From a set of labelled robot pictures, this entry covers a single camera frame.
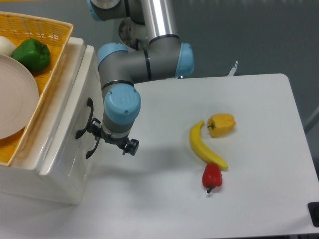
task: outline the metal pipe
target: metal pipe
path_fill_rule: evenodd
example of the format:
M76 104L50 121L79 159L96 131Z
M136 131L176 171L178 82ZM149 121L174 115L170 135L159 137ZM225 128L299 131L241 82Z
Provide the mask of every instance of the metal pipe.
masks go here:
M170 0L142 0L149 43L163 36L178 37Z

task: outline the pepper stem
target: pepper stem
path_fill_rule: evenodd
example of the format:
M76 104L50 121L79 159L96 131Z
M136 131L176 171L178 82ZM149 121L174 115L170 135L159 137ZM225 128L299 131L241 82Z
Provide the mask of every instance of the pepper stem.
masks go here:
M215 128L215 125L212 123L211 125L208 125L207 128L211 127L212 129Z

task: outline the white table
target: white table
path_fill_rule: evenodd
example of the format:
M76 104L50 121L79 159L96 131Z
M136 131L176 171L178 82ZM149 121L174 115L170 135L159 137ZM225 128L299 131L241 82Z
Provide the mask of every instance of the white table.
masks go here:
M136 85L142 109L130 137L137 154L100 143L83 200L69 206L0 194L1 238L233 238L319 233L307 203L318 180L284 75L175 79ZM207 194L192 125L215 113L235 130L202 139L228 163Z

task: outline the black object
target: black object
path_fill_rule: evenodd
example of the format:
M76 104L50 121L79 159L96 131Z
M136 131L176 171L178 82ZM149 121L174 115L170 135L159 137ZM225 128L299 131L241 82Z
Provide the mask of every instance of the black object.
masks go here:
M105 143L117 145L118 148L123 150L123 155L129 153L130 155L134 156L139 148L139 141L133 138L132 140L129 140L129 138L127 137L128 135L123 138L112 138L109 133L105 133L102 130L101 122L97 118L92 118L94 106L91 98L88 98L87 106L91 108L88 121L85 127L78 130L75 134L75 139L79 139L80 137L82 137L85 132L89 132L95 136L96 144L92 150L87 151L86 159L90 158L93 155L99 145L101 138L105 141Z
M308 203L311 220L316 228L319 228L319 202Z
M83 129L80 129L80 130L76 131L75 139L78 139L78 138L82 137L82 135L84 135L84 133L86 132L86 130L89 127L90 122L92 120L94 107L93 107L93 100L91 98L88 98L87 106L89 106L91 108L89 119L88 119L88 121L87 121L87 123L86 123L86 125L85 125L85 127Z

